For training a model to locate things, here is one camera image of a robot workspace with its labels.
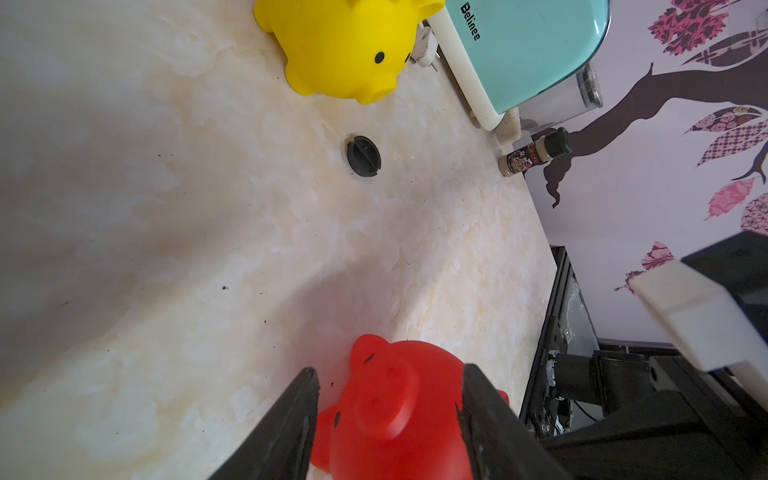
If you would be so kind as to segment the yellow piggy bank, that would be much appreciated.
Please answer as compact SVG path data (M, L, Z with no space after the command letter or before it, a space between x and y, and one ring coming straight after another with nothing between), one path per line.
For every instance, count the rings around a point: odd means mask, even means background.
M394 92L419 25L444 7L434 0L263 0L253 15L283 50L296 93L368 105Z

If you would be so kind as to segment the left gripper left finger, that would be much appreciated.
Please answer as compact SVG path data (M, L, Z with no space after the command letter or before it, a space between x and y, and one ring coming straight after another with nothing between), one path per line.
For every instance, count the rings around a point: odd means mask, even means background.
M212 479L303 480L318 419L320 384L302 369Z

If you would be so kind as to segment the black plug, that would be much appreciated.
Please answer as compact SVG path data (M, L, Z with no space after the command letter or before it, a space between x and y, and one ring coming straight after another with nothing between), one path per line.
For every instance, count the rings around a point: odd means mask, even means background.
M347 139L344 151L351 170L360 177L374 177L381 169L379 149L368 137L352 135Z

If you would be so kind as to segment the red piggy bank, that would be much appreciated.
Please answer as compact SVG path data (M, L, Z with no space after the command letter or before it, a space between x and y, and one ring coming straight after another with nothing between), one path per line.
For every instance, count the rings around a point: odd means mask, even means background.
M457 412L464 362L422 341L366 334L352 375L317 419L312 465L334 479L469 479Z

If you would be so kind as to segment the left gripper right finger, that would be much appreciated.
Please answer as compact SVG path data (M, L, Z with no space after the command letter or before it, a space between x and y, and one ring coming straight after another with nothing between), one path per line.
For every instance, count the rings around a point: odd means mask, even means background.
M475 364L464 366L457 419L471 476L492 479L570 479L526 429Z

